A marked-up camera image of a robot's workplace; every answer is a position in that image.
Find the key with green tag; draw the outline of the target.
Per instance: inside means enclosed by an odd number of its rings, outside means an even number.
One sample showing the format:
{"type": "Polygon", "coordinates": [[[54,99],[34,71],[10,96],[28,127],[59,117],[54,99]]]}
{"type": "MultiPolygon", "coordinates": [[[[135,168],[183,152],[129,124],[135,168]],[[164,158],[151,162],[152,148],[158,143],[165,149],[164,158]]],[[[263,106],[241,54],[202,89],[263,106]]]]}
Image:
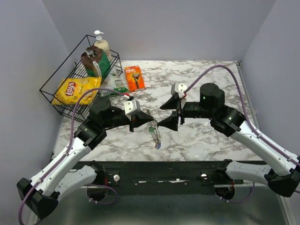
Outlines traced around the key with green tag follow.
{"type": "Polygon", "coordinates": [[[148,131],[151,133],[151,134],[155,134],[157,132],[157,129],[153,126],[149,126],[148,128],[148,131]]]}

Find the round metal keyring disc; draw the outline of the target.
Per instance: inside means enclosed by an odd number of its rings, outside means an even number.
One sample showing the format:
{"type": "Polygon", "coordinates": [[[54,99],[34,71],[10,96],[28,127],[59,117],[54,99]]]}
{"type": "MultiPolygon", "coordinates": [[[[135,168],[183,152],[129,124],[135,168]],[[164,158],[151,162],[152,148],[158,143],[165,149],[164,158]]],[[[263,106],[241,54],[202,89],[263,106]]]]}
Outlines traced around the round metal keyring disc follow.
{"type": "Polygon", "coordinates": [[[161,148],[161,134],[158,130],[158,122],[154,118],[153,121],[148,122],[148,131],[152,137],[152,140],[155,144],[155,149],[158,150],[161,148]]]}

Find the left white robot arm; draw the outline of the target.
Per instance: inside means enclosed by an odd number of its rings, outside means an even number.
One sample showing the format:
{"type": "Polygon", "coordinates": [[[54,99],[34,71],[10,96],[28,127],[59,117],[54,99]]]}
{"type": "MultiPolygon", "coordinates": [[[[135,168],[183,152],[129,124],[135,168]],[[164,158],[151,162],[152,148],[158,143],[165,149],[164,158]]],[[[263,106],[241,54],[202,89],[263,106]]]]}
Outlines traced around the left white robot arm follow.
{"type": "Polygon", "coordinates": [[[18,181],[16,187],[21,205],[27,205],[42,220],[55,210],[64,196],[77,188],[101,184],[105,169],[96,163],[84,166],[73,175],[69,171],[106,138],[107,130],[128,126],[132,132],[153,120],[133,97],[125,96],[123,109],[112,106],[108,97],[98,97],[89,108],[87,120],[77,130],[71,130],[70,141],[64,150],[39,173],[18,181]]]}

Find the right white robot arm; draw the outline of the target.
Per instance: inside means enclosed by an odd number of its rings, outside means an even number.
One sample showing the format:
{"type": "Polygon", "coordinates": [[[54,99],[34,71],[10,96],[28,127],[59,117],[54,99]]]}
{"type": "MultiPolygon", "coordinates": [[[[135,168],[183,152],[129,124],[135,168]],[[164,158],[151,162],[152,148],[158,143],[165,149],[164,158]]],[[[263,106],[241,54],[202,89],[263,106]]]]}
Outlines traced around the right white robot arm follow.
{"type": "Polygon", "coordinates": [[[186,101],[186,90],[182,83],[172,85],[171,98],[160,107],[172,114],[158,125],[178,131],[178,125],[184,124],[186,118],[209,119],[216,131],[240,142],[265,162],[255,165],[225,160],[215,173],[218,182],[248,180],[264,184],[283,197],[292,196],[300,183],[300,167],[292,161],[299,162],[300,158],[264,136],[243,113],[225,105],[225,93],[217,85],[203,84],[199,102],[186,101]]]}

